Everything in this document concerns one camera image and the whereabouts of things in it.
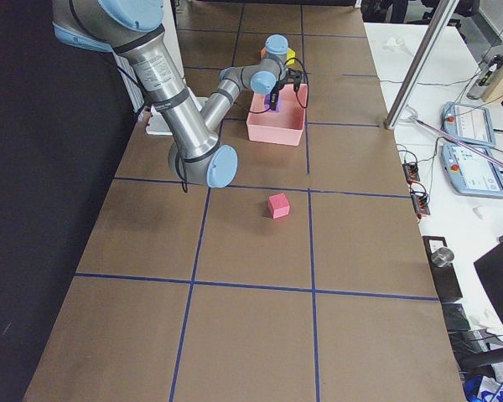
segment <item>purple object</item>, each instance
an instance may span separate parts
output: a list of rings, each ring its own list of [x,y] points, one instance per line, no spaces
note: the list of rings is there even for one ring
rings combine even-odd
[[[268,109],[269,106],[270,106],[270,94],[265,96],[265,109]],[[276,110],[275,111],[270,110],[270,112],[279,112],[282,109],[281,106],[282,106],[282,97],[281,95],[279,95],[277,97]]]

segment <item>chair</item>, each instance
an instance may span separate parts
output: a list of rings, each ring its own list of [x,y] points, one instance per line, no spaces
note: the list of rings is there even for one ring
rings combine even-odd
[[[434,13],[436,13],[436,8],[438,7],[439,0],[422,0],[423,6],[431,8],[432,10],[423,14],[423,18],[418,21],[410,21],[408,23],[413,23],[416,25],[428,25]],[[480,0],[460,0],[459,4],[454,10],[455,14],[461,15],[463,17],[473,17],[479,13]],[[460,29],[462,26],[461,22],[457,18],[451,18],[449,20],[449,26],[456,27]]]

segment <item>white table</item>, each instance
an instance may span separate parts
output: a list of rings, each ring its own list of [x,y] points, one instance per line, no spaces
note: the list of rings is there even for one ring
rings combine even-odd
[[[418,25],[366,23],[366,32],[381,80],[382,93],[388,110],[417,51],[427,27]],[[425,67],[420,83],[450,84],[467,80],[477,71],[477,63],[455,28],[446,28],[437,48]],[[435,127],[441,126],[441,110],[447,101],[454,101],[465,83],[451,86],[418,85],[409,105],[421,120]],[[462,103],[480,105],[463,97]],[[488,105],[495,128],[503,129],[503,108],[500,101]],[[436,136],[413,124],[399,124],[395,129],[398,144],[406,146],[419,159],[431,157]],[[503,149],[503,134],[496,133],[497,147]],[[503,235],[503,199],[475,198],[455,193],[438,155],[433,165],[422,162],[419,173],[423,184],[431,190],[431,215],[419,224],[422,235],[443,236],[455,253],[454,268],[464,295],[461,300],[473,329],[489,328],[492,333],[503,333],[503,326],[495,314],[479,277],[474,261],[497,245]],[[503,161],[503,155],[493,152]]]

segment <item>red block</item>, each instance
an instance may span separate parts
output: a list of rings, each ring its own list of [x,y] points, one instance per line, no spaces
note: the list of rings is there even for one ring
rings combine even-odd
[[[288,203],[287,197],[284,193],[268,197],[268,209],[273,219],[281,218],[288,215],[291,205]]]

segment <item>pink bin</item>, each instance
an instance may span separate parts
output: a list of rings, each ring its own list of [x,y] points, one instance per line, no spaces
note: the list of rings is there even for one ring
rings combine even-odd
[[[281,99],[280,111],[268,111],[261,114],[248,113],[246,124],[250,140],[298,145],[305,123],[305,109],[300,106],[298,100],[305,106],[307,94],[308,86],[306,84],[300,85],[298,99],[296,99],[293,85],[285,85],[279,92]],[[264,95],[255,94],[251,100],[250,110],[264,111],[264,101]]]

